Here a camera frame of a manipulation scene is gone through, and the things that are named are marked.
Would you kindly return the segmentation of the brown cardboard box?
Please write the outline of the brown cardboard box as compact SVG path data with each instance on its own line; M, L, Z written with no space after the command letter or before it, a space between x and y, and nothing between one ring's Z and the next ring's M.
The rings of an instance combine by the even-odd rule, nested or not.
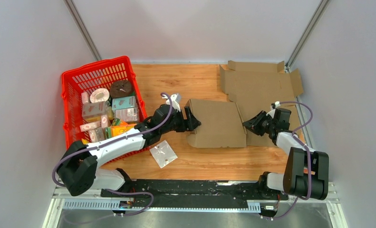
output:
M186 139L195 148L244 148L247 134L235 102L190 99L193 116L201 122Z

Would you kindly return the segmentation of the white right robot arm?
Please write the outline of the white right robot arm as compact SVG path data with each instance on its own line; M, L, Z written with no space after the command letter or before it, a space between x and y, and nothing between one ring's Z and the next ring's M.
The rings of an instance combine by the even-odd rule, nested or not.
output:
M258 136L265 134L287 155L283 174L264 172L258 180L257 192L264 199L282 191L304 200L325 200L328 195L329 156L303 143L289 130L291 111L275 108L261 111L243 122L243 126Z

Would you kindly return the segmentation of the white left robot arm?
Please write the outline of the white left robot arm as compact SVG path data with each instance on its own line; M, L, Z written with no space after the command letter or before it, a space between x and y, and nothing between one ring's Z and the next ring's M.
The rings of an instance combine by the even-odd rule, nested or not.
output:
M127 132L90 144L74 141L52 172L53 181L66 187L71 196L89 190L98 181L98 174L110 176L101 166L130 152L143 150L157 143L171 131L191 132L201 125L189 107L185 114L169 104L161 105L154 115L147 117Z

